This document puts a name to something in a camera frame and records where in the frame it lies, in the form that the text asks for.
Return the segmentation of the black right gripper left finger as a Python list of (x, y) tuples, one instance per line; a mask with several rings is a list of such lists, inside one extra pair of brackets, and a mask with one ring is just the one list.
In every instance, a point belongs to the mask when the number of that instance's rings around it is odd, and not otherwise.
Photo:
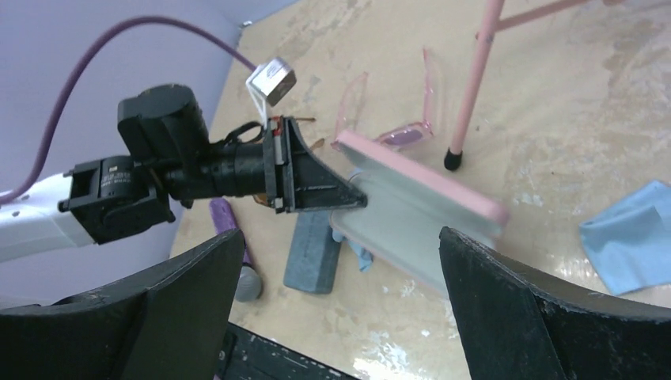
[(243, 241), (229, 230), (56, 304), (2, 310), (2, 378), (212, 379)]

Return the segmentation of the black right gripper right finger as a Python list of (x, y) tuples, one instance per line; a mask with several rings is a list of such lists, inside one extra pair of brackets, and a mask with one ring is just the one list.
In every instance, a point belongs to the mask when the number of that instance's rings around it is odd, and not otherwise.
[(439, 252), (472, 378), (669, 378), (668, 308), (580, 287), (450, 227)]

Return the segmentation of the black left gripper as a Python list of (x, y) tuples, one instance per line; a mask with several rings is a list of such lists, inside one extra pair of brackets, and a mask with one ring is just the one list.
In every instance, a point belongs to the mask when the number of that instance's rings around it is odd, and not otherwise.
[(367, 195), (308, 148), (292, 116), (272, 116), (262, 142), (265, 194), (276, 213), (363, 208)]

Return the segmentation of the pink glasses case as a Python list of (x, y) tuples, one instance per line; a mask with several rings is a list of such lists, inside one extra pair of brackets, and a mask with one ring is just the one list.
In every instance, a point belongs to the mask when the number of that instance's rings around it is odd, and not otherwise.
[(336, 139), (358, 169), (350, 183), (364, 208), (334, 210), (332, 229), (374, 257), (448, 295), (439, 234), (449, 226), (493, 248), (510, 218), (499, 202), (353, 131)]

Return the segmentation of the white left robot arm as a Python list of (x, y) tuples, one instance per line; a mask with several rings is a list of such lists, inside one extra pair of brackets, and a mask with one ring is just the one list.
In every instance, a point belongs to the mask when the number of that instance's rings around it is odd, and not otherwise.
[(35, 183), (1, 208), (1, 258), (103, 245), (176, 217), (170, 203), (265, 195), (276, 213), (364, 207), (364, 192), (315, 157), (293, 117), (209, 140), (190, 88), (160, 85), (118, 106), (127, 154)]

